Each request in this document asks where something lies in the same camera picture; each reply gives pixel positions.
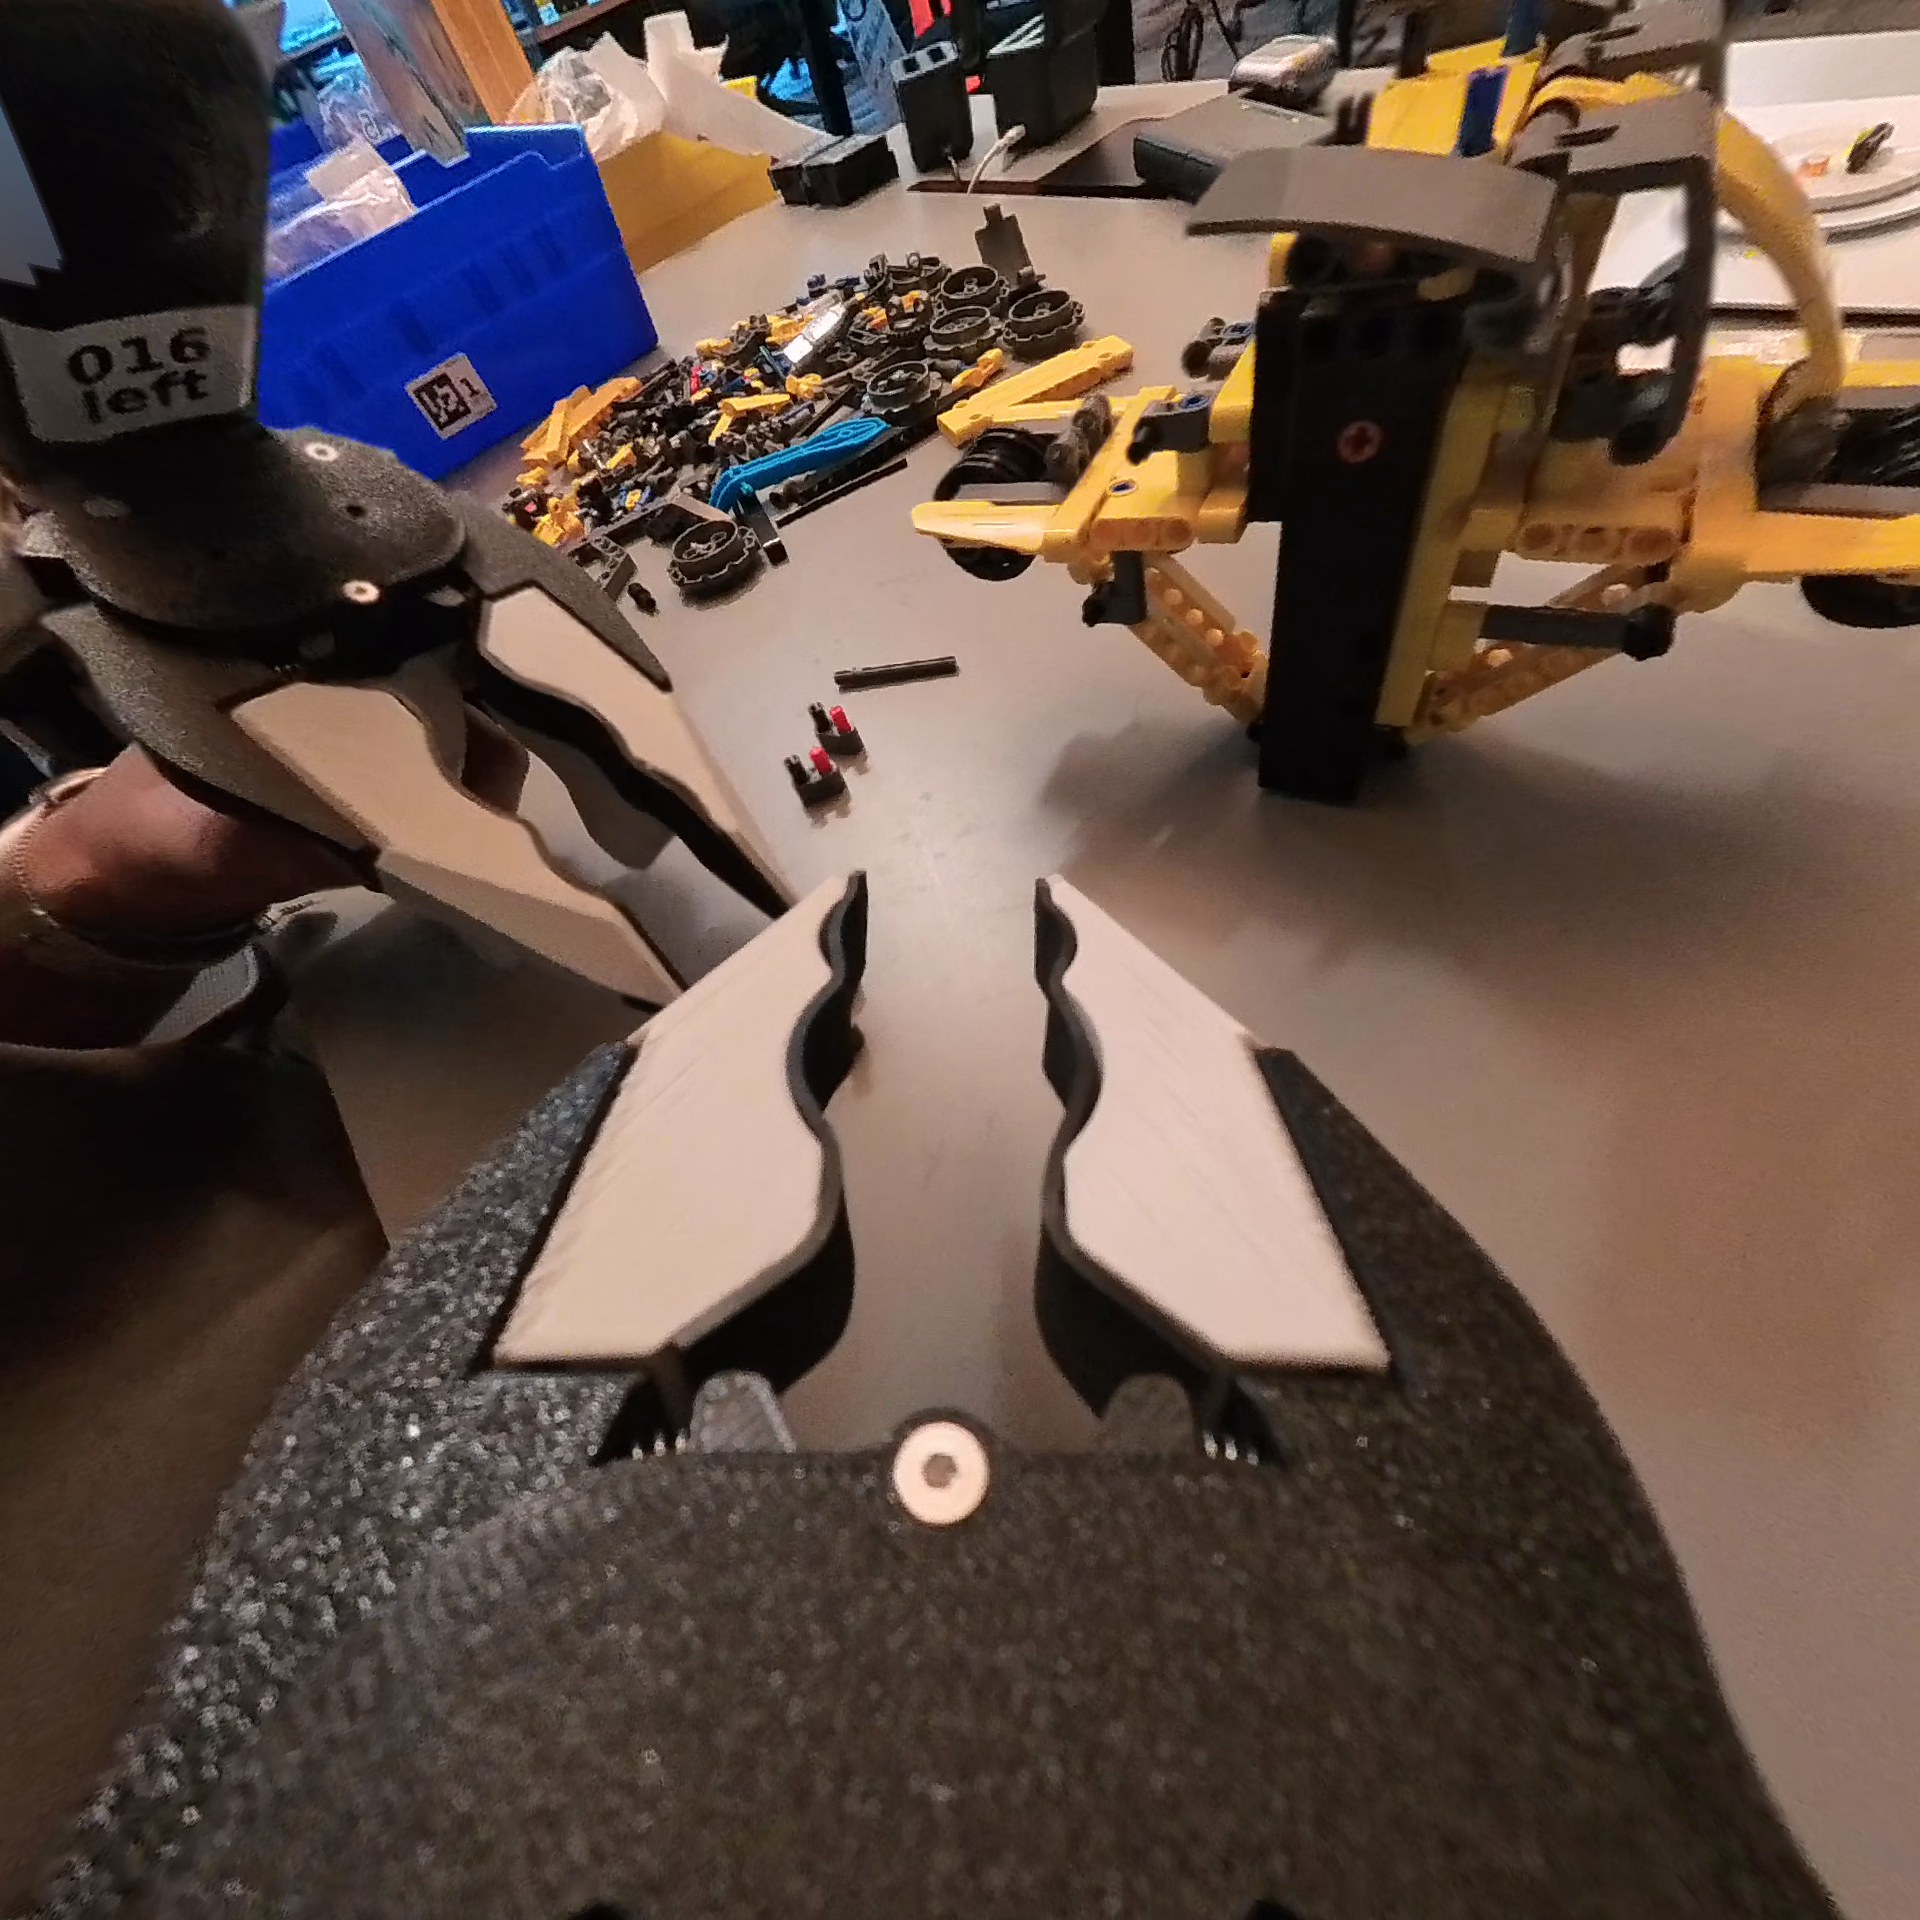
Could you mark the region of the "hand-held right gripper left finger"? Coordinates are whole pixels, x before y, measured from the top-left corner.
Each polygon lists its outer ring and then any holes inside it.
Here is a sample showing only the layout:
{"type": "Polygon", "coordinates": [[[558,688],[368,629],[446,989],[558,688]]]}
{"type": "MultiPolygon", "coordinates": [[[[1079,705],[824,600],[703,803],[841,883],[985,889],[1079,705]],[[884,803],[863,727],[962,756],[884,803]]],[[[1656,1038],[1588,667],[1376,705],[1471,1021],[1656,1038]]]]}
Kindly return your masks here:
{"type": "Polygon", "coordinates": [[[857,1056],[869,880],[806,894],[629,1044],[495,1332],[514,1372],[722,1372],[775,1390],[852,1305],[824,1108],[857,1056]]]}

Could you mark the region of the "yellow black toy brick model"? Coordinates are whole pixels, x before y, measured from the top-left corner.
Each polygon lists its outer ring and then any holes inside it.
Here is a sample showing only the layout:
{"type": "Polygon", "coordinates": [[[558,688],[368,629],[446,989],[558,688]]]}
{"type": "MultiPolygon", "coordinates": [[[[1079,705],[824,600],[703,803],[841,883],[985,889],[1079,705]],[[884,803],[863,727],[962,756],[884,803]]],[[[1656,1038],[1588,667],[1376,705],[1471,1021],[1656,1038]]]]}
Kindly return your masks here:
{"type": "Polygon", "coordinates": [[[1804,181],[1722,108],[1722,4],[1512,4],[1332,131],[1229,160],[1188,235],[1261,232],[1181,385],[1053,366],[948,412],[919,535],[1033,563],[1353,803],[1685,615],[1797,583],[1914,627],[1914,363],[1848,348],[1804,181]]]}

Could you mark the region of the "large black power adapter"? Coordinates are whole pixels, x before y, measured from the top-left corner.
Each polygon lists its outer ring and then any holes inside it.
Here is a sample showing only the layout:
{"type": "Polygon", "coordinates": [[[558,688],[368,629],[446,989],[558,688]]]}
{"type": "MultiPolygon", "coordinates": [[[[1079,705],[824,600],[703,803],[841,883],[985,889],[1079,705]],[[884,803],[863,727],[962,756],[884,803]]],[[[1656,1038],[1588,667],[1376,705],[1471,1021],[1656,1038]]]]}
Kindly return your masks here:
{"type": "Polygon", "coordinates": [[[1000,136],[1041,145],[1087,119],[1104,11],[1104,1],[977,4],[977,73],[1000,136]]]}

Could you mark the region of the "person's left hand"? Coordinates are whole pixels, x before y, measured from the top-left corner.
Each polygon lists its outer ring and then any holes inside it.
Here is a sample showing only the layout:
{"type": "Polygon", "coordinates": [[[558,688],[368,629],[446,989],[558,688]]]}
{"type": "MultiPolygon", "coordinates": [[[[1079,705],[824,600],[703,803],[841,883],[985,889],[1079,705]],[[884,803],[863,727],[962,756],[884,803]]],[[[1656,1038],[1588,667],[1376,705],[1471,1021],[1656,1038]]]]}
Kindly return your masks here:
{"type": "Polygon", "coordinates": [[[138,747],[39,790],[4,823],[4,971],[81,982],[221,958],[277,904],[368,863],[261,811],[186,792],[138,747]]]}

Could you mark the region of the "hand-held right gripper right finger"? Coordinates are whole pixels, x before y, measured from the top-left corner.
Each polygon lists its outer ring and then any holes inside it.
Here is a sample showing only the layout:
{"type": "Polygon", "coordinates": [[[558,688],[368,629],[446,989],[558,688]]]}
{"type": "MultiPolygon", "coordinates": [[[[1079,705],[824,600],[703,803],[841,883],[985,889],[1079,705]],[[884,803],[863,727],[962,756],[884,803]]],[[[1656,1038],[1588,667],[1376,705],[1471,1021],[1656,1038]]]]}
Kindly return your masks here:
{"type": "Polygon", "coordinates": [[[1062,876],[1034,887],[1046,1355],[1095,1412],[1137,1376],[1200,1408],[1240,1382],[1389,1372],[1284,1117],[1280,1056],[1062,876]]]}

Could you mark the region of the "clear plastic bag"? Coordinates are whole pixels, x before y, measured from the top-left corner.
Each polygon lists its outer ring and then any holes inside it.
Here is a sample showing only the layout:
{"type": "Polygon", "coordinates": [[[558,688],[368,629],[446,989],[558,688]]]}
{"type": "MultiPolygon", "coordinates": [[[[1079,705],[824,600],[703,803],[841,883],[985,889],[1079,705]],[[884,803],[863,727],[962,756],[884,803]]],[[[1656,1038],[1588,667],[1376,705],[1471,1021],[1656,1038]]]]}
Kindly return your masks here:
{"type": "Polygon", "coordinates": [[[770,160],[793,157],[810,142],[800,121],[719,80],[719,49],[677,39],[650,39],[649,48],[640,59],[604,36],[548,56],[504,124],[580,127],[596,160],[656,132],[770,160]]]}

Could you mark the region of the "silver grey device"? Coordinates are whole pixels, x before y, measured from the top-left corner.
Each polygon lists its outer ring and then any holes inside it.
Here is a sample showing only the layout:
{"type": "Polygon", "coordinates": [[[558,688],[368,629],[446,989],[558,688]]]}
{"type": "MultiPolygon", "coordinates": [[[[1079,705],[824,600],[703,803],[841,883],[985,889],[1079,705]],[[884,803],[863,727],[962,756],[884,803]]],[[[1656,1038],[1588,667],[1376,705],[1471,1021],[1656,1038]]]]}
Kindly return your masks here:
{"type": "Polygon", "coordinates": [[[1336,68],[1334,39],[1274,36],[1236,59],[1229,94],[1288,112],[1313,112],[1336,68]]]}

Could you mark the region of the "pile of toy brick parts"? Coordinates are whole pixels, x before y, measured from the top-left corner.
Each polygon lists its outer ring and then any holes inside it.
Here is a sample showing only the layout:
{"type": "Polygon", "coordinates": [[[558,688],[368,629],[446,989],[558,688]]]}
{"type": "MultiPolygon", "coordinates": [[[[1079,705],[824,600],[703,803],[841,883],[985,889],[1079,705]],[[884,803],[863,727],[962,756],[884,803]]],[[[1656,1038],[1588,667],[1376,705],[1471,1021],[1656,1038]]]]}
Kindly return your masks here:
{"type": "Polygon", "coordinates": [[[1034,267],[876,255],[816,273],[658,367],[556,400],[495,503],[640,613],[633,545],[664,551],[700,605],[786,563],[784,525],[893,475],[964,403],[1085,340],[1085,309],[1034,267]]]}

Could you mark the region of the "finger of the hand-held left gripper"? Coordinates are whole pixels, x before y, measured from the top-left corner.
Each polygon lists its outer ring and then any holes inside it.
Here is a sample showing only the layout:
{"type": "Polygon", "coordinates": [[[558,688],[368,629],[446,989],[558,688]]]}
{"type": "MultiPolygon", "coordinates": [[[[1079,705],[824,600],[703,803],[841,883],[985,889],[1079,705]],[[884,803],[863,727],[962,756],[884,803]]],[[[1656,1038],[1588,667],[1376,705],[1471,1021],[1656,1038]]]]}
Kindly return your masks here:
{"type": "Polygon", "coordinates": [[[780,917],[796,896],[760,830],[677,693],[596,621],[540,585],[479,600],[470,695],[564,787],[582,835],[622,871],[684,845],[727,889],[780,917]]]}
{"type": "Polygon", "coordinates": [[[622,806],[604,777],[527,753],[526,820],[476,798],[418,703],[386,686],[292,680],[231,703],[228,717],[361,831],[376,876],[404,896],[630,1001],[681,997],[681,975],[604,889],[646,867],[664,827],[622,806]]]}

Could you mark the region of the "blue plastic bin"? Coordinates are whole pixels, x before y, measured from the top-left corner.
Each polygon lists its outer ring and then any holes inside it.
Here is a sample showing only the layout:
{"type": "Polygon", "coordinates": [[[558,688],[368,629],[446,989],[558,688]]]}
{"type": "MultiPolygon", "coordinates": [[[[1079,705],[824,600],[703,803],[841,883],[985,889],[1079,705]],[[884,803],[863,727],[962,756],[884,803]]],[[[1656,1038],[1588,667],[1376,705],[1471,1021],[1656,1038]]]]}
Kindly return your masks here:
{"type": "Polygon", "coordinates": [[[575,126],[477,127],[400,163],[414,212],[271,284],[256,408],[442,477],[620,374],[656,325],[575,126]]]}

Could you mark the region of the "yellow plastic bin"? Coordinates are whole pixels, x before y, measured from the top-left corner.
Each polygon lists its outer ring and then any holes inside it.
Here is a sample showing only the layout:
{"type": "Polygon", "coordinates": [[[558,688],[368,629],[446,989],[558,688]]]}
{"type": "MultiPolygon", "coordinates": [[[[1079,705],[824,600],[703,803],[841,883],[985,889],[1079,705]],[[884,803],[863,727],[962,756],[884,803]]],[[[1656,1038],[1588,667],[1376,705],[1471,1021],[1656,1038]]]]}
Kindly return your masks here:
{"type": "Polygon", "coordinates": [[[772,157],[658,131],[596,163],[636,277],[775,201],[772,157]]]}

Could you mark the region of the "flat black power brick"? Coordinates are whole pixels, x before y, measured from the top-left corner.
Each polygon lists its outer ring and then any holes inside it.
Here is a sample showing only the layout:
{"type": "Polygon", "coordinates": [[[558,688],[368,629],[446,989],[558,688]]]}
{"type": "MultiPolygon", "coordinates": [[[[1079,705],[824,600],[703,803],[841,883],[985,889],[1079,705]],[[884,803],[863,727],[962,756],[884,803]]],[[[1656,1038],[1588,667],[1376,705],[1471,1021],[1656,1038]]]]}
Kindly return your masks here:
{"type": "Polygon", "coordinates": [[[884,132],[828,134],[770,164],[770,182],[793,208],[848,208],[900,179],[884,132]]]}

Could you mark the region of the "person's clothed leg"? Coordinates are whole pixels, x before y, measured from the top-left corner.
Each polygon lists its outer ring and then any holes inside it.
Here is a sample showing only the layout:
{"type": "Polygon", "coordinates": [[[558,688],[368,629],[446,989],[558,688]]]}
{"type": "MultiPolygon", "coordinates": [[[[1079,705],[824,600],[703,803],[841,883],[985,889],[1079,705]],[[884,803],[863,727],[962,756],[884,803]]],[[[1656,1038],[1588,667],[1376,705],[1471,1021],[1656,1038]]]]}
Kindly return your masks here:
{"type": "Polygon", "coordinates": [[[88,1799],[248,1437],[386,1254],[271,1041],[4,1047],[1,1886],[88,1799]]]}

